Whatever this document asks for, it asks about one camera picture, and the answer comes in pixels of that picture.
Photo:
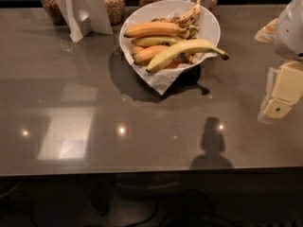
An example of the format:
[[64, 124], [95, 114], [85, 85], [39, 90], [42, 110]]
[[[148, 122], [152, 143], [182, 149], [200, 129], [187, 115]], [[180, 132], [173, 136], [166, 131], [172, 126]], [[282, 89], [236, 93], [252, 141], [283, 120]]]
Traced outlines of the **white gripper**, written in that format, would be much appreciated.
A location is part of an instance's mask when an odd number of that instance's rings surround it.
[[303, 0], [292, 0], [255, 35], [261, 43], [274, 42], [275, 52], [288, 60], [267, 75], [266, 96], [259, 108], [258, 121], [273, 124], [286, 116], [303, 97]]

